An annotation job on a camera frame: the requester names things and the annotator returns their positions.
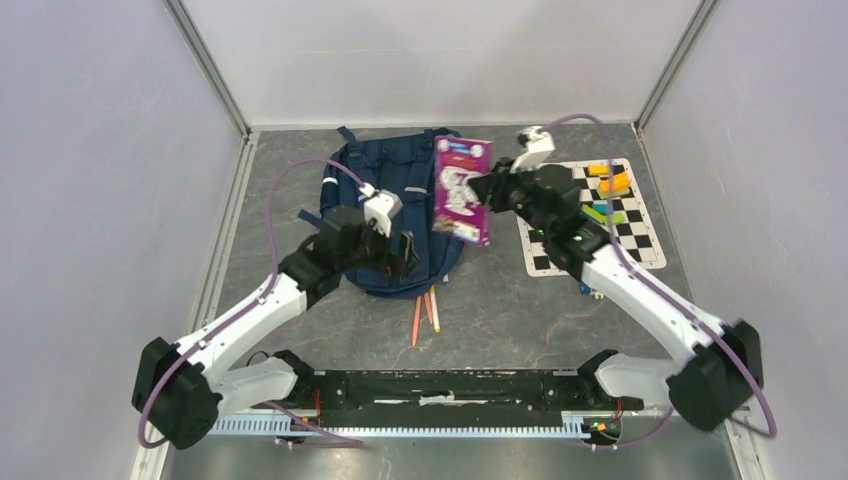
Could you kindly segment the yellow and white marker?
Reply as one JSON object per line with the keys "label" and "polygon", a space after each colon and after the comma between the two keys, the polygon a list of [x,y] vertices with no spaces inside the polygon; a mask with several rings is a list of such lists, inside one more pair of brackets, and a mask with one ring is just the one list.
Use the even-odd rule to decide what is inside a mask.
{"label": "yellow and white marker", "polygon": [[435,333],[441,332],[441,323],[439,317],[438,304],[436,299],[436,289],[434,285],[430,286],[429,289],[429,305],[430,305],[430,313],[429,317],[432,320],[432,325]]}

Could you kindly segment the purple paperback book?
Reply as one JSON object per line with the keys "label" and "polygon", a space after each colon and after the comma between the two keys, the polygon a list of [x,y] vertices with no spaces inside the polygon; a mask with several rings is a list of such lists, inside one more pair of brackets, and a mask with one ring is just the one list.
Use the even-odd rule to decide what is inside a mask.
{"label": "purple paperback book", "polygon": [[470,181],[490,171],[491,154],[490,141],[436,137],[434,232],[471,245],[490,244],[487,210]]}

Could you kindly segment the orange pen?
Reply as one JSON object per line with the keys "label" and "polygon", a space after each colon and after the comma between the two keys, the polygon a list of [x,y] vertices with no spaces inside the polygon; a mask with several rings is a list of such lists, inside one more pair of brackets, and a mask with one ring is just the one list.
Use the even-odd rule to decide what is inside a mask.
{"label": "orange pen", "polygon": [[415,309],[414,309],[413,324],[412,324],[412,330],[411,330],[411,345],[413,347],[415,347],[417,345],[418,339],[419,339],[422,305],[423,305],[422,295],[419,295],[415,300]]}
{"label": "orange pen", "polygon": [[422,295],[422,297],[424,299],[423,301],[424,301],[424,305],[425,305],[425,311],[426,311],[427,319],[428,319],[429,323],[431,325],[433,325],[434,328],[435,328],[434,311],[433,311],[433,307],[432,307],[432,301],[431,301],[430,294],[425,293],[425,294]]}

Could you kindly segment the navy blue student backpack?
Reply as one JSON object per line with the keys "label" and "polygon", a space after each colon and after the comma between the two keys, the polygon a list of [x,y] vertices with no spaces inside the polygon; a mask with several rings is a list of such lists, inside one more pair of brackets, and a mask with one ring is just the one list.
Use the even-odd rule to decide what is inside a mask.
{"label": "navy blue student backpack", "polygon": [[464,243],[432,230],[435,208],[436,139],[459,138],[453,129],[440,127],[421,133],[360,140],[345,126],[337,128],[345,144],[331,159],[351,170],[359,179],[380,190],[396,194],[402,208],[392,220],[395,231],[408,230],[420,264],[407,278],[394,280],[373,269],[346,274],[350,283],[365,293],[388,299],[413,299],[441,280],[458,263]]}

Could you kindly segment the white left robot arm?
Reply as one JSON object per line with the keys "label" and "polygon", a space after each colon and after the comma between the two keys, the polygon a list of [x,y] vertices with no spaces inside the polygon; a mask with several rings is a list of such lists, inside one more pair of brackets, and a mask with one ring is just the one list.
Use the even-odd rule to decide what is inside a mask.
{"label": "white left robot arm", "polygon": [[402,280],[419,265],[412,231],[356,208],[332,208],[316,233],[273,263],[252,295],[173,343],[157,337],[143,347],[131,394],[141,415],[139,443],[184,450],[237,410],[271,400],[306,405],[314,381],[283,359],[239,369],[233,364],[337,289],[345,273],[366,268]]}

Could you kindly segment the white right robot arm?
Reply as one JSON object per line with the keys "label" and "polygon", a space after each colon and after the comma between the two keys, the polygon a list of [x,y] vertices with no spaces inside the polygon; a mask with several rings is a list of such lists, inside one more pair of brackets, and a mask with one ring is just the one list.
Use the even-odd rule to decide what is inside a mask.
{"label": "white right robot arm", "polygon": [[499,164],[468,185],[491,212],[512,211],[540,231],[552,264],[602,293],[668,352],[666,361],[607,356],[577,382],[585,405],[637,398],[670,406],[692,427],[710,432],[751,398],[763,399],[759,332],[743,319],[726,322],[704,311],[642,268],[582,213],[569,168],[544,164],[514,172]]}

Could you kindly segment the yellow flat toy block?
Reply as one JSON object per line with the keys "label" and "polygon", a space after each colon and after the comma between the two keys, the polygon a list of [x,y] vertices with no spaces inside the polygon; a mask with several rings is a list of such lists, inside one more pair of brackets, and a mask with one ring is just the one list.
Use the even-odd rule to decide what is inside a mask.
{"label": "yellow flat toy block", "polygon": [[587,174],[593,177],[608,177],[610,167],[607,164],[592,164],[587,167]]}

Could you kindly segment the pile of coloured toy blocks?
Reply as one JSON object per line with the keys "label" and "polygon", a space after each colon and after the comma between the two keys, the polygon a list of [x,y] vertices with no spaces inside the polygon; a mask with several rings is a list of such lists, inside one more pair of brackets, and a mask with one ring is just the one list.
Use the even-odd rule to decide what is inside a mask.
{"label": "pile of coloured toy blocks", "polygon": [[581,206],[581,211],[594,223],[605,227],[627,222],[625,213],[610,210],[609,206],[603,203],[584,204]]}

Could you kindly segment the checkered chessboard mat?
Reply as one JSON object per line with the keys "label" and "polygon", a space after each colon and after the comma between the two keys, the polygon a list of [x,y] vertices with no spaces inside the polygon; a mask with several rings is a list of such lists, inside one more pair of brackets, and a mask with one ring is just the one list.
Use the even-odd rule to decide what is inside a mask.
{"label": "checkered chessboard mat", "polygon": [[[581,214],[583,214],[581,206],[584,204],[607,204],[607,199],[601,198],[597,192],[599,181],[605,177],[593,177],[587,174],[587,167],[592,164],[608,165],[608,162],[597,159],[566,161],[561,164],[572,169],[573,178],[580,188]],[[647,203],[643,199],[635,172],[628,159],[617,158],[614,160],[614,175],[622,172],[629,175],[631,187],[627,195],[614,197],[612,200],[612,210],[625,213],[627,216],[626,223],[615,225],[620,244],[643,268],[662,269],[667,266],[667,259],[648,213]],[[518,219],[517,224],[527,274],[532,278],[564,276],[566,273],[555,267],[544,252],[542,232],[530,227],[522,219]]]}

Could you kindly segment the orange curved toy block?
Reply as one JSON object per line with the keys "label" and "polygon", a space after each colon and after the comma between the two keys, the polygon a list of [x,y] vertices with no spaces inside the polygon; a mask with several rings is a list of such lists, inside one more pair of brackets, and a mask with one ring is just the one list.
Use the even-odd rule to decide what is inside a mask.
{"label": "orange curved toy block", "polygon": [[602,178],[597,192],[601,198],[625,196],[630,192],[631,179],[626,172]]}

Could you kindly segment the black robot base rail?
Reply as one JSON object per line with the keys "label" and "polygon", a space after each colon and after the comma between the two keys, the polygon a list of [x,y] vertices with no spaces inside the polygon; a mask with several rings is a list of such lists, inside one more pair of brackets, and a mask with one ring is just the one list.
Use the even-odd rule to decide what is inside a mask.
{"label": "black robot base rail", "polygon": [[641,411],[575,370],[325,370],[281,400],[314,410],[320,426],[364,428],[556,427],[564,412]]}

